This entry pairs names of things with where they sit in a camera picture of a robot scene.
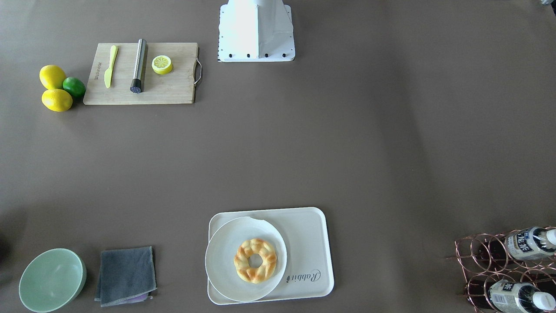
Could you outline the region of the tea bottle rack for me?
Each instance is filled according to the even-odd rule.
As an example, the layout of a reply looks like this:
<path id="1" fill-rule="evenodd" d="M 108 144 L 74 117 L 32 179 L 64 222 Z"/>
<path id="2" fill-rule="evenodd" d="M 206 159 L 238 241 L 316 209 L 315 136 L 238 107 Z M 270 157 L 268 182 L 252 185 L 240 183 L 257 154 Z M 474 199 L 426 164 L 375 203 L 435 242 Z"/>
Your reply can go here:
<path id="1" fill-rule="evenodd" d="M 554 256 L 555 249 L 556 230 L 539 226 L 515 230 L 488 244 L 490 255 L 500 261 L 507 256 L 521 261 L 541 260 Z"/>
<path id="2" fill-rule="evenodd" d="M 467 294 L 475 307 L 501 313 L 546 313 L 556 307 L 552 294 L 530 283 L 471 280 L 467 284 Z"/>

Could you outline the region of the cream serving tray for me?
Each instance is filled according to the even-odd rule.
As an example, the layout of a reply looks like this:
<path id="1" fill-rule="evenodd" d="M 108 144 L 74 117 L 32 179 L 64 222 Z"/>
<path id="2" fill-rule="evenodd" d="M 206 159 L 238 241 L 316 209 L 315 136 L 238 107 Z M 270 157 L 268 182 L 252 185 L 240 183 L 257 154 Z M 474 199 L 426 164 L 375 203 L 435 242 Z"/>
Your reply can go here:
<path id="1" fill-rule="evenodd" d="M 207 295 L 217 305 L 322 297 L 334 288 L 326 218 L 319 208 L 218 213 L 208 229 Z M 240 244 L 253 238 L 270 243 L 278 257 L 274 273 L 258 284 L 240 279 L 234 266 Z"/>

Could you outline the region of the tea bottle rack back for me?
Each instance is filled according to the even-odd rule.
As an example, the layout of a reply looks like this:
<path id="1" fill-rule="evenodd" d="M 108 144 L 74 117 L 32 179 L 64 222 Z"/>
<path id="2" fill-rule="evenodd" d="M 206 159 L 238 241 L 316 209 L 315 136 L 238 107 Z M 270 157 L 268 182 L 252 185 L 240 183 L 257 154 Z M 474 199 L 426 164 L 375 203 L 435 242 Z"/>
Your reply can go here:
<path id="1" fill-rule="evenodd" d="M 555 249 L 556 230 L 539 226 L 515 230 L 488 244 L 490 255 L 500 261 L 507 256 L 521 261 L 541 260 L 554 256 Z"/>

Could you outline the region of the white round plate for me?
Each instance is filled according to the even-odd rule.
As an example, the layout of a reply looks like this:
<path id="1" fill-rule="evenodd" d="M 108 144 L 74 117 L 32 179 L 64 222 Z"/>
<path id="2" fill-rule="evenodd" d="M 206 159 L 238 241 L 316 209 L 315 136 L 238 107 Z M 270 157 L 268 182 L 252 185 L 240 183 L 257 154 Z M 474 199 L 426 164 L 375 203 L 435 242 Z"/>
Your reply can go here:
<path id="1" fill-rule="evenodd" d="M 284 238 L 266 220 L 243 216 L 221 226 L 207 246 L 210 283 L 238 302 L 262 299 L 280 283 L 288 254 Z"/>

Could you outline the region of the half lemon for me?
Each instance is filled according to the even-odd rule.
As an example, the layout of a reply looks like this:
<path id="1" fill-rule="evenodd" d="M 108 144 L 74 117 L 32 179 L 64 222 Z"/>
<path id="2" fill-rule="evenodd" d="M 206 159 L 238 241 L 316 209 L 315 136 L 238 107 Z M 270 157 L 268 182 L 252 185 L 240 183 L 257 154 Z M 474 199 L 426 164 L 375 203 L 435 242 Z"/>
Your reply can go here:
<path id="1" fill-rule="evenodd" d="M 165 75 L 173 70 L 173 63 L 169 56 L 158 55 L 151 62 L 152 70 L 159 75 Z"/>

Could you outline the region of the steel muddler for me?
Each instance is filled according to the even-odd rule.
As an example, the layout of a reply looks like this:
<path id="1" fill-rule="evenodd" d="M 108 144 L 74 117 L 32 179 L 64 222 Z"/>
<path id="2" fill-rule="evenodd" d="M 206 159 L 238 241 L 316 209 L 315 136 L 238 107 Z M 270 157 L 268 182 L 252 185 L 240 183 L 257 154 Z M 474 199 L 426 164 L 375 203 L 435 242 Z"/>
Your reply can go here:
<path id="1" fill-rule="evenodd" d="M 143 77 L 145 72 L 145 60 L 147 56 L 147 41 L 140 38 L 138 41 L 136 60 L 133 71 L 133 78 L 129 90 L 132 93 L 141 93 L 143 91 Z"/>

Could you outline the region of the wooden cutting board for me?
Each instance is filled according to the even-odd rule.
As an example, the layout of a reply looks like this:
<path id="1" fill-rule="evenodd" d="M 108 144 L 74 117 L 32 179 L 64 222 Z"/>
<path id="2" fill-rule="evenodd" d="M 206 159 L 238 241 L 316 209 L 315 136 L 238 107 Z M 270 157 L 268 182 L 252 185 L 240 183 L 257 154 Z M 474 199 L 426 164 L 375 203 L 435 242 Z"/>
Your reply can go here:
<path id="1" fill-rule="evenodd" d="M 117 53 L 110 88 L 105 87 L 105 71 L 110 64 L 110 48 L 114 43 L 99 43 L 92 63 L 85 105 L 142 105 L 194 103 L 196 65 L 199 45 L 196 42 L 147 42 L 141 77 L 141 93 L 130 90 L 136 67 L 138 43 L 117 43 Z M 166 55 L 172 61 L 169 74 L 159 75 L 152 60 Z"/>

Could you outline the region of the yellow plastic knife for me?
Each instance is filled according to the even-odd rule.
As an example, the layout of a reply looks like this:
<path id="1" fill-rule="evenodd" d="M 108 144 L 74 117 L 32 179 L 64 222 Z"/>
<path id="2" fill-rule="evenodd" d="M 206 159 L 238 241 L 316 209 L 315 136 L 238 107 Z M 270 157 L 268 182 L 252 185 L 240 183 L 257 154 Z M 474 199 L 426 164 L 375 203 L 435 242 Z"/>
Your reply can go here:
<path id="1" fill-rule="evenodd" d="M 114 65 L 115 65 L 118 52 L 119 52 L 119 47 L 113 44 L 110 47 L 110 51 L 109 51 L 109 67 L 104 72 L 104 84 L 106 88 L 110 88 L 111 86 L 111 82 L 113 79 Z"/>

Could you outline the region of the grey folded cloth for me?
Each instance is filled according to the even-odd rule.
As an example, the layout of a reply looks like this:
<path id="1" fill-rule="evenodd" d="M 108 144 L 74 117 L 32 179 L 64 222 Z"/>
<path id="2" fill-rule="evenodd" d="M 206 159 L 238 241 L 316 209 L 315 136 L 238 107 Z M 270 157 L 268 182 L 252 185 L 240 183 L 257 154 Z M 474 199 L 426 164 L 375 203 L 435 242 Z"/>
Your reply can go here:
<path id="1" fill-rule="evenodd" d="M 95 294 L 101 307 L 141 302 L 155 289 L 151 246 L 102 251 Z"/>

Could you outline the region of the green lime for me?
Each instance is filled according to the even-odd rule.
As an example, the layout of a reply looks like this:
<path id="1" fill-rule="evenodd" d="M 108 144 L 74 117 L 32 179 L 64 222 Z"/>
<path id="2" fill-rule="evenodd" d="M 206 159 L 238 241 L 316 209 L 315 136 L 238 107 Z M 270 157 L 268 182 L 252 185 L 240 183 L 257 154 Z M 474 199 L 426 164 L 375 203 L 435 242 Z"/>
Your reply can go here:
<path id="1" fill-rule="evenodd" d="M 67 77 L 63 80 L 62 89 L 67 91 L 72 97 L 80 98 L 86 93 L 85 84 L 77 77 Z"/>

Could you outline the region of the lemon near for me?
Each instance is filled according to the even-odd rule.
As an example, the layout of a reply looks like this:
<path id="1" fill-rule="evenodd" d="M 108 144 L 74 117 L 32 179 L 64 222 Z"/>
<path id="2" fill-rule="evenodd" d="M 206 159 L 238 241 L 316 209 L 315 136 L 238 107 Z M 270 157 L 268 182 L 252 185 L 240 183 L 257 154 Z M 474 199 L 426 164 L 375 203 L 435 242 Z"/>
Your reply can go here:
<path id="1" fill-rule="evenodd" d="M 51 89 L 43 92 L 42 103 L 50 110 L 64 112 L 73 104 L 72 96 L 63 89 Z"/>

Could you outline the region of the lemon far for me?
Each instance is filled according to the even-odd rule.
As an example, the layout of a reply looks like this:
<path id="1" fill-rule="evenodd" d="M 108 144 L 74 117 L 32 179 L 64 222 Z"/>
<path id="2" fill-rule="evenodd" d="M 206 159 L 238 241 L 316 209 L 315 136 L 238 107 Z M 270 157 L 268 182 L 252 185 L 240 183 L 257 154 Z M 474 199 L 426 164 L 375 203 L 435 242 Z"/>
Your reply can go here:
<path id="1" fill-rule="evenodd" d="M 47 90 L 63 89 L 63 82 L 67 78 L 61 67 L 47 65 L 40 69 L 40 82 Z"/>

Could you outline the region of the green bowl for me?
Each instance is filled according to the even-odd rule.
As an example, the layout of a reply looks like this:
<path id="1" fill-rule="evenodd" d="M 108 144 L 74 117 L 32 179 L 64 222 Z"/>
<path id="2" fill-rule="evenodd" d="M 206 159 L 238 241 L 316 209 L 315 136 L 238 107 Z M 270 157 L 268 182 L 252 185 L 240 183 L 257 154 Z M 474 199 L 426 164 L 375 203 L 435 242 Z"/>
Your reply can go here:
<path id="1" fill-rule="evenodd" d="M 54 248 L 33 259 L 19 283 L 22 304 L 36 313 L 55 311 L 74 300 L 86 280 L 81 257 L 67 248 Z"/>

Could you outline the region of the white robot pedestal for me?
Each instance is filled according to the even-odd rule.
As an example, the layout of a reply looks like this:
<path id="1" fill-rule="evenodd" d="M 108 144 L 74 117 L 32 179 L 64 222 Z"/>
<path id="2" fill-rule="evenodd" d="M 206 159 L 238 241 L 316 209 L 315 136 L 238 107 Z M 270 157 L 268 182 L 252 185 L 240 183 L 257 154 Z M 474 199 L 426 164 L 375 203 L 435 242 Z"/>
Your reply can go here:
<path id="1" fill-rule="evenodd" d="M 220 62 L 287 62 L 296 56 L 291 7 L 282 0 L 229 0 L 220 6 Z"/>

